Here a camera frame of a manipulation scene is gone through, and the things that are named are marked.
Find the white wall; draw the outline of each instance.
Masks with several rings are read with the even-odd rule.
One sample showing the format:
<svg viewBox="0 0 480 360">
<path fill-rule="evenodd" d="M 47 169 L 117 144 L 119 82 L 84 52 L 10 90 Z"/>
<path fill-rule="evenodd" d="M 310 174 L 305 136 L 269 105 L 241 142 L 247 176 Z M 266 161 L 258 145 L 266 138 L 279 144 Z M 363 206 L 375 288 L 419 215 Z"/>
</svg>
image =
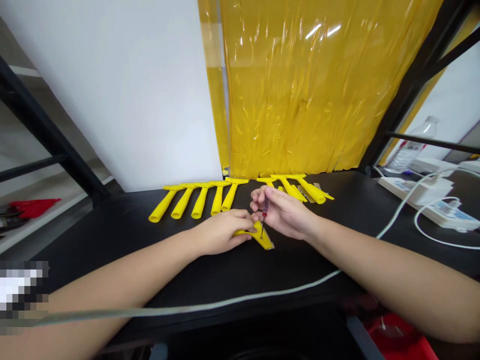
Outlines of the white wall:
<svg viewBox="0 0 480 360">
<path fill-rule="evenodd" d="M 197 1 L 4 0 L 0 15 L 125 191 L 221 179 Z"/>
<path fill-rule="evenodd" d="M 440 119 L 435 139 L 459 142 L 480 120 L 480 42 L 452 62 L 426 98 L 406 133 L 433 115 Z M 398 142 L 389 158 L 399 146 Z M 442 160 L 450 152 L 427 145 L 418 157 Z"/>
</svg>

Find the red object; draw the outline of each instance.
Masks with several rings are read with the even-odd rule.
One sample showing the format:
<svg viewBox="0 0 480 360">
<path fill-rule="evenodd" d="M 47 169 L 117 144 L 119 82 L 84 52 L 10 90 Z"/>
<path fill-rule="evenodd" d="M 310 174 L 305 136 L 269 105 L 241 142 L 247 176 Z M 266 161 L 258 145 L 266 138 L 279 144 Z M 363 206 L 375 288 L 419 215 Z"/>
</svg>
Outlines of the red object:
<svg viewBox="0 0 480 360">
<path fill-rule="evenodd" d="M 17 208 L 22 213 L 18 216 L 21 219 L 38 218 L 48 209 L 50 209 L 56 202 L 62 199 L 43 199 L 43 200 L 29 200 L 29 201 L 12 201 L 9 203 L 11 207 Z"/>
<path fill-rule="evenodd" d="M 385 360 L 439 360 L 427 338 L 394 313 L 367 328 Z"/>
</svg>

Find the finger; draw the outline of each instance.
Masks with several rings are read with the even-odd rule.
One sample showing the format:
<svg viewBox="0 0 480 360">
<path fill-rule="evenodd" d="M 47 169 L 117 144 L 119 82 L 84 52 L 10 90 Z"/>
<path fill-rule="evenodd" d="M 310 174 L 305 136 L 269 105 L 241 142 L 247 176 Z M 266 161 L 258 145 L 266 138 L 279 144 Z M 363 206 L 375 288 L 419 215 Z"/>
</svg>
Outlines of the finger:
<svg viewBox="0 0 480 360">
<path fill-rule="evenodd" d="M 256 202 L 259 198 L 259 192 L 260 192 L 260 189 L 255 189 L 251 192 L 250 196 L 251 196 L 251 199 Z"/>
<path fill-rule="evenodd" d="M 254 222 L 252 221 L 252 216 L 247 210 L 235 210 L 233 213 L 235 217 L 240 218 L 240 219 L 247 219 L 248 222 L 251 224 L 249 228 L 242 227 L 242 229 L 247 230 L 250 233 L 256 233 L 257 229 L 254 227 Z"/>
<path fill-rule="evenodd" d="M 297 200 L 283 191 L 279 191 L 274 187 L 268 187 L 264 191 L 266 196 L 272 203 L 280 207 L 282 210 L 288 210 L 292 200 Z"/>
<path fill-rule="evenodd" d="M 263 203 L 264 203 L 264 201 L 265 201 L 265 190 L 266 190 L 267 188 L 273 189 L 271 186 L 268 186 L 268 185 L 263 185 L 263 186 L 259 189 L 260 192 L 259 192 L 259 194 L 258 194 L 257 203 L 259 203 L 259 204 L 263 204 Z"/>
<path fill-rule="evenodd" d="M 257 221 L 259 221 L 261 218 L 262 218 L 262 212 L 261 212 L 261 211 L 254 212 L 254 213 L 251 215 L 251 219 L 253 220 L 254 223 L 256 223 Z"/>
<path fill-rule="evenodd" d="M 241 234 L 238 236 L 234 236 L 228 242 L 230 244 L 230 249 L 236 248 L 238 245 L 243 244 L 244 242 L 250 240 L 252 238 L 249 234 Z"/>
<path fill-rule="evenodd" d="M 259 204 L 258 202 L 252 201 L 250 203 L 250 209 L 252 209 L 254 212 L 263 209 L 264 207 L 262 204 Z"/>
<path fill-rule="evenodd" d="M 252 221 L 252 217 L 250 214 L 248 215 L 248 219 L 246 218 L 235 218 L 235 221 L 233 223 L 233 232 L 237 230 L 245 230 L 245 231 L 250 231 L 254 227 L 254 222 Z"/>
<path fill-rule="evenodd" d="M 233 209 L 230 210 L 230 213 L 236 218 L 250 219 L 250 213 L 245 209 Z"/>
</svg>

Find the black metal frame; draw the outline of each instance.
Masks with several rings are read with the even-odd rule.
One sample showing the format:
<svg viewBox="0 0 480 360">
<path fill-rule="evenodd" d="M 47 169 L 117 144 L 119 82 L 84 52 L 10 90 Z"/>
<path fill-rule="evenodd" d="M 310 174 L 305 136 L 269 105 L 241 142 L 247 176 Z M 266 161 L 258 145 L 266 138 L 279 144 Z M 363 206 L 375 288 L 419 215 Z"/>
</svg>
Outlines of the black metal frame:
<svg viewBox="0 0 480 360">
<path fill-rule="evenodd" d="M 377 164 L 391 138 L 412 140 L 442 148 L 480 154 L 480 148 L 477 147 L 447 141 L 428 140 L 395 132 L 425 83 L 480 41 L 480 29 L 477 29 L 442 57 L 475 2 L 475 0 L 444 0 L 435 23 L 403 77 L 397 94 L 387 108 L 370 145 L 360 161 L 359 171 L 370 174 L 371 167 Z"/>
<path fill-rule="evenodd" d="M 40 161 L 0 172 L 0 183 L 53 164 L 60 164 L 91 197 L 93 206 L 110 196 L 107 188 L 2 57 L 0 57 L 0 100 L 52 155 Z"/>
</svg>

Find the pixelated area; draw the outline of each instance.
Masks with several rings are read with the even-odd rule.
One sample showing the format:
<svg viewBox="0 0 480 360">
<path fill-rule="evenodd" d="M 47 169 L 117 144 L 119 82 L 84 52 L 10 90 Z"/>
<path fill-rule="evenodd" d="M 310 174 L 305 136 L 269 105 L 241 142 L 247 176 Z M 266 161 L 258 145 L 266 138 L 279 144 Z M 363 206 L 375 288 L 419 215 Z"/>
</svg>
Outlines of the pixelated area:
<svg viewBox="0 0 480 360">
<path fill-rule="evenodd" d="M 46 261 L 0 261 L 0 335 L 20 335 L 48 314 Z"/>
</svg>

